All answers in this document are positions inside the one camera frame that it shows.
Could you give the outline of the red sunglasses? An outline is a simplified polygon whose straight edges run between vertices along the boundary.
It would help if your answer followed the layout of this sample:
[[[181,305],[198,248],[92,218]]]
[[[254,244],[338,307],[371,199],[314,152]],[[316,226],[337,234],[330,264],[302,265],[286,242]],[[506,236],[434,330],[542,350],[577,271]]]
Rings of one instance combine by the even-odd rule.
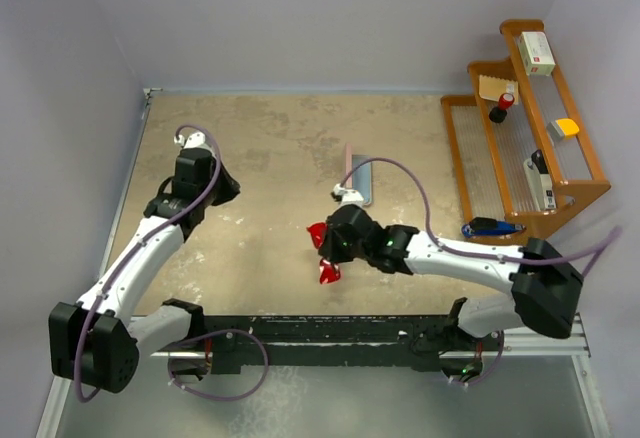
[[[311,236],[312,243],[317,250],[320,250],[324,242],[327,225],[324,222],[318,222],[307,227],[307,231]],[[341,278],[341,270],[338,264],[332,263],[324,257],[319,260],[319,283],[331,284],[337,282]]]

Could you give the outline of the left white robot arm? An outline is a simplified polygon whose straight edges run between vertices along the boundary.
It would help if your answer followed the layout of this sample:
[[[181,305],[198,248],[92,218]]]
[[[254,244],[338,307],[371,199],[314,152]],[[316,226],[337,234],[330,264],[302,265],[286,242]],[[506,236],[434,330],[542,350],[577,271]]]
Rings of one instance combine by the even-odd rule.
[[[135,324],[131,318],[168,259],[199,226],[210,206],[233,200],[240,185],[207,144],[184,145],[174,173],[147,204],[130,242],[107,272],[75,303],[58,303],[48,318],[51,370],[77,388],[121,392],[141,358],[175,342],[202,345],[202,309],[170,299]]]

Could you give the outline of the pink glasses case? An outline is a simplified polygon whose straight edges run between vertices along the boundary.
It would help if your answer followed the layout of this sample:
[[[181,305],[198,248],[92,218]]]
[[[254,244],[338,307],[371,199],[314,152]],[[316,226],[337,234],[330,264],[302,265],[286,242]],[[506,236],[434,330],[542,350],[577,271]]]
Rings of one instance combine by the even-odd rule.
[[[362,195],[365,207],[373,202],[372,164],[367,162],[368,159],[367,155],[356,154],[350,143],[345,145],[345,172],[356,168],[346,181],[346,187],[353,188]]]

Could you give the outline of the blue cleaning cloth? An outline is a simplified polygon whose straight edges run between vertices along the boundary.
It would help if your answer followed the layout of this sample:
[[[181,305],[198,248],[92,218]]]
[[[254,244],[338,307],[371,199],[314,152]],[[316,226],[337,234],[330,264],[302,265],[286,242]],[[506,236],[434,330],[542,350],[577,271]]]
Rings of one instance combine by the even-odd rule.
[[[368,156],[366,155],[353,155],[352,167],[357,170],[352,174],[352,187],[359,191],[364,197],[364,206],[369,206],[372,203],[373,191],[372,191],[372,164],[366,163]]]

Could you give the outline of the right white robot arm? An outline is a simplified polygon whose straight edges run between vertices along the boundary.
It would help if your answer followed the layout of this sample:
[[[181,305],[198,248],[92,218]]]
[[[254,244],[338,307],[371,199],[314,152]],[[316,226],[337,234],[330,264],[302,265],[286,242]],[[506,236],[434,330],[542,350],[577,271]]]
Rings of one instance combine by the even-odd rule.
[[[548,338],[568,338],[584,282],[544,240],[491,246],[437,239],[412,226],[383,227],[354,204],[326,219],[318,253],[333,265],[359,259],[386,274],[437,275],[493,289],[492,296],[466,298],[453,307],[444,334],[456,349],[520,327]]]

